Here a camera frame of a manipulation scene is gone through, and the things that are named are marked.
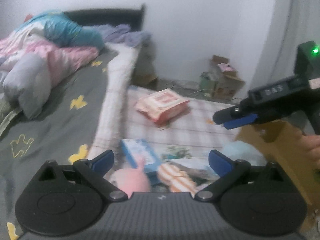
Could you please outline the person's right hand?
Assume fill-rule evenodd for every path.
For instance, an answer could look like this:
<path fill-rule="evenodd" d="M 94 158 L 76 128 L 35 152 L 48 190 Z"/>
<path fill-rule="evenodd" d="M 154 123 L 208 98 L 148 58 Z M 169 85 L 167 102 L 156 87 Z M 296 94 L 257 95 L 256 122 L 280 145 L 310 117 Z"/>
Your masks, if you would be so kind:
<path fill-rule="evenodd" d="M 319 135 L 302 135 L 299 145 L 308 161 L 312 163 L 314 168 L 319 169 Z"/>

